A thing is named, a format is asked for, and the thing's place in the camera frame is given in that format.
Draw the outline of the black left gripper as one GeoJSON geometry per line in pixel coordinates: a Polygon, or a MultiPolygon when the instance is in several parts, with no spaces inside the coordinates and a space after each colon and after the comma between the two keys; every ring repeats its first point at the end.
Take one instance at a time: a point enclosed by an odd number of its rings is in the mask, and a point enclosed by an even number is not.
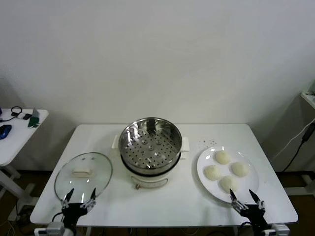
{"type": "Polygon", "coordinates": [[[88,201],[84,203],[69,203],[74,188],[72,188],[61,200],[62,205],[62,214],[64,216],[63,224],[66,228],[74,228],[81,216],[84,216],[88,213],[88,209],[92,209],[96,204],[96,188],[94,188],[91,197],[88,201]]]}

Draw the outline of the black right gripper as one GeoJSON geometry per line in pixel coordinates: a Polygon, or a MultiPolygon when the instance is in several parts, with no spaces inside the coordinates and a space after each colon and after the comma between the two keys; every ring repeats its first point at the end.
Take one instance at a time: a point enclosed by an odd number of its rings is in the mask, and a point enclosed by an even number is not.
{"type": "Polygon", "coordinates": [[[244,205],[237,199],[232,189],[230,189],[229,192],[233,209],[240,213],[242,217],[249,219],[253,230],[268,229],[268,224],[264,219],[265,204],[264,201],[260,200],[256,193],[249,189],[249,193],[256,205],[244,205]]]}

